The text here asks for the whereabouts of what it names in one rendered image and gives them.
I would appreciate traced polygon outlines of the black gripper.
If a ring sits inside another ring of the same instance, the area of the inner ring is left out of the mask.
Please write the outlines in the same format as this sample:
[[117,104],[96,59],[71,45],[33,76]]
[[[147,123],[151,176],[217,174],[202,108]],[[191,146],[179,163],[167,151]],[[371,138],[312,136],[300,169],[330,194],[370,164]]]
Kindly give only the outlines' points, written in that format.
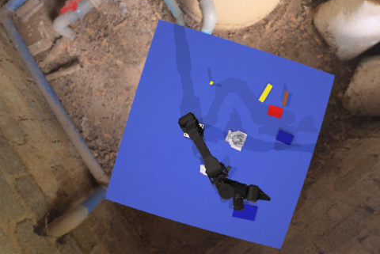
[[232,186],[234,188],[234,194],[245,195],[245,198],[243,199],[246,199],[251,203],[255,203],[259,199],[267,201],[270,201],[271,199],[268,195],[261,191],[260,187],[256,185],[250,184],[247,186],[247,184],[240,183],[237,180],[232,180]]

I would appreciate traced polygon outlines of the yellow flat bar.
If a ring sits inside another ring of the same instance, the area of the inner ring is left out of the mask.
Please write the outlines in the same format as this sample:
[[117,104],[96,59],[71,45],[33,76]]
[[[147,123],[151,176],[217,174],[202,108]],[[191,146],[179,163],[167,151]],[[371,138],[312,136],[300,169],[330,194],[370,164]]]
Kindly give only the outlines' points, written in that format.
[[262,102],[264,102],[264,100],[267,97],[267,94],[270,91],[270,89],[272,88],[272,86],[268,84],[267,87],[265,87],[265,88],[266,88],[265,91],[262,93],[262,95],[261,95],[261,97],[259,99]]

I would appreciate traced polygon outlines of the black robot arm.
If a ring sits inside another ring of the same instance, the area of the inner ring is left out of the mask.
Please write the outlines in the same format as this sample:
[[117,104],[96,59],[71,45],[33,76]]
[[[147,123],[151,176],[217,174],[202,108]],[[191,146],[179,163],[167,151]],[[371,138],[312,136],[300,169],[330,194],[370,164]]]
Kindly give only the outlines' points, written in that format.
[[[224,163],[219,162],[218,159],[212,157],[211,152],[207,148],[203,136],[203,128],[200,126],[194,113],[189,112],[182,116],[179,120],[179,126],[181,130],[188,134],[190,139],[195,143],[199,153],[205,161],[205,171],[212,185],[215,184],[218,194],[222,199],[233,198],[234,210],[244,210],[245,206],[243,198],[245,195],[234,194],[234,188],[232,186],[232,180],[227,179],[229,175]],[[225,173],[223,173],[225,171]],[[221,176],[220,176],[221,175]],[[211,180],[213,178],[213,182]],[[234,196],[235,195],[235,196]]]

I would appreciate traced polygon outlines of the red rectangular block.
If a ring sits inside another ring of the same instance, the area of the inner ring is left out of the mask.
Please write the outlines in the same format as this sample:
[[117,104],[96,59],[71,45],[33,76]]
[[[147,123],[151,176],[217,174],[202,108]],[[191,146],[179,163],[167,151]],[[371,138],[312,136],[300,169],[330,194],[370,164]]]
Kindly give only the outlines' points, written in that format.
[[268,115],[269,116],[274,116],[274,117],[281,119],[282,114],[283,114],[282,108],[279,108],[279,107],[276,107],[273,105],[269,105],[269,107],[268,107]]

